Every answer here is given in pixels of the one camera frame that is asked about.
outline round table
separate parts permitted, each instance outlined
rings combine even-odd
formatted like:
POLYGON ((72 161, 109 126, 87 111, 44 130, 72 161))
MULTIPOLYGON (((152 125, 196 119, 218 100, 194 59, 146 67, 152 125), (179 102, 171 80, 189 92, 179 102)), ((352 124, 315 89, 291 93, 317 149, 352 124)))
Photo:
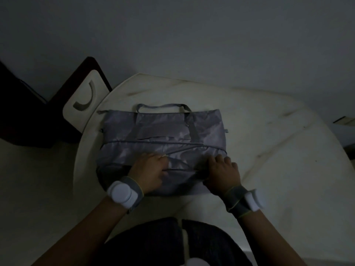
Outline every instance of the round table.
MULTIPOLYGON (((229 131, 227 153, 239 165, 242 184, 262 193, 263 212, 282 236, 301 257, 355 261, 355 171, 333 133, 303 103, 277 93, 137 74, 117 86, 97 110, 135 111, 138 103, 220 109, 229 131)), ((73 195, 79 220, 105 196, 95 173, 103 117, 91 116, 76 156, 73 195)), ((145 197, 112 235, 167 216, 215 225, 250 251, 239 224, 212 194, 145 197)))

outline bag handle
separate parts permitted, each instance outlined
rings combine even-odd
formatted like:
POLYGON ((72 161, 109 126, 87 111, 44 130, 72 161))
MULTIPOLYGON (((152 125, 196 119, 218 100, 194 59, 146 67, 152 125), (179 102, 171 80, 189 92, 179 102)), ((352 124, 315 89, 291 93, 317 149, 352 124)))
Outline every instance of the bag handle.
POLYGON ((191 109, 183 103, 167 103, 166 105, 160 105, 160 106, 149 106, 149 105, 145 105, 143 103, 139 103, 139 104, 137 104, 136 110, 137 110, 137 113, 139 113, 139 109, 142 107, 155 109, 155 108, 166 108, 166 107, 174 107, 174 106, 183 107, 186 111, 191 112, 191 109))

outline gray bag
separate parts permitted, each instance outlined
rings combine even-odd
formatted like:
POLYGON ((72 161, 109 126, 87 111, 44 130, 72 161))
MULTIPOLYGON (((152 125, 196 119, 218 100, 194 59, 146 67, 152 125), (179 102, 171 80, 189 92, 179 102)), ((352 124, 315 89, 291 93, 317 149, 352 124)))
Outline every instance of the gray bag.
POLYGON ((137 112, 106 111, 97 176, 104 190, 128 174, 144 152, 169 158, 167 176, 151 196, 207 193, 207 157, 226 156, 225 130, 219 110, 191 112, 184 104, 137 105, 137 112), (188 113, 140 113, 141 107, 183 107, 188 113))

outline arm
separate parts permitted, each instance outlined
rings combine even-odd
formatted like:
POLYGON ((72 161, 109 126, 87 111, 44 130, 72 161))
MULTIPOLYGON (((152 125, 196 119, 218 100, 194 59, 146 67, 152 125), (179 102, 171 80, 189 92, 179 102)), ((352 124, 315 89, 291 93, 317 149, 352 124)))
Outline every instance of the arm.
MULTIPOLYGON (((159 188, 169 161, 155 154, 143 154, 132 166, 128 176, 134 179, 144 194, 159 188)), ((32 266, 88 265, 105 243, 127 209, 105 197, 79 224, 64 235, 32 266)))
MULTIPOLYGON (((215 195, 222 197, 229 189, 241 185, 238 166, 222 155, 209 158, 209 178, 204 182, 215 195)), ((249 242, 258 265, 306 265, 261 210, 237 219, 249 242)))

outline left hand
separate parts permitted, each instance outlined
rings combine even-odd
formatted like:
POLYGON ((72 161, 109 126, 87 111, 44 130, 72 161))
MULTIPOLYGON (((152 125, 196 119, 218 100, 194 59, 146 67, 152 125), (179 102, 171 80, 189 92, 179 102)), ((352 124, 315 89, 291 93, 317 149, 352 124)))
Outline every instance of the left hand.
POLYGON ((143 153, 133 164, 128 176, 147 194, 162 185, 161 177, 165 174, 163 170, 167 169, 168 165, 169 159, 161 154, 143 153))

